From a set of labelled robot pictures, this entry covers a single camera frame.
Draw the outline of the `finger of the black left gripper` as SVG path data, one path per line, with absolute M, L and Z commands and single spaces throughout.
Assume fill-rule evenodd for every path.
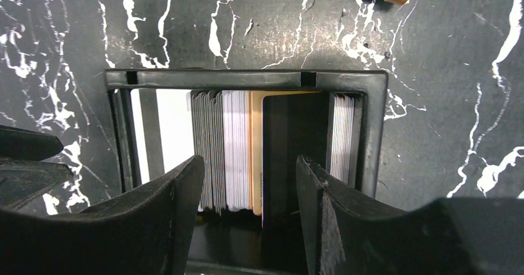
M 21 209 L 54 186 L 72 180 L 66 164 L 45 160 L 61 153 L 54 135 L 1 126 L 1 207 Z

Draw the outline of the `black card box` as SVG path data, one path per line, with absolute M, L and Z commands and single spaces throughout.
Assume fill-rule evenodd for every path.
M 106 72 L 106 84 L 118 140 L 123 191 L 141 185 L 137 180 L 137 147 L 129 117 L 132 90 L 301 91 L 341 93 L 356 99 L 355 181 L 351 185 L 343 183 L 375 199 L 388 88 L 388 76 L 383 71 L 112 69 Z M 202 211 L 202 216 L 192 235 L 188 274 L 310 274 L 300 209 L 284 227 L 272 228 L 263 227 L 263 218 L 248 210 Z

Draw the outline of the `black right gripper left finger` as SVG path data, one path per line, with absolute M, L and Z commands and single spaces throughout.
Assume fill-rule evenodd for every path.
M 1 210 L 2 274 L 183 274 L 204 179 L 194 155 L 79 213 Z

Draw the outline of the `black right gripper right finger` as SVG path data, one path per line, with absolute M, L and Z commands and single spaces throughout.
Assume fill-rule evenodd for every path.
M 438 198 L 404 211 L 299 156 L 310 274 L 522 274 L 523 200 Z

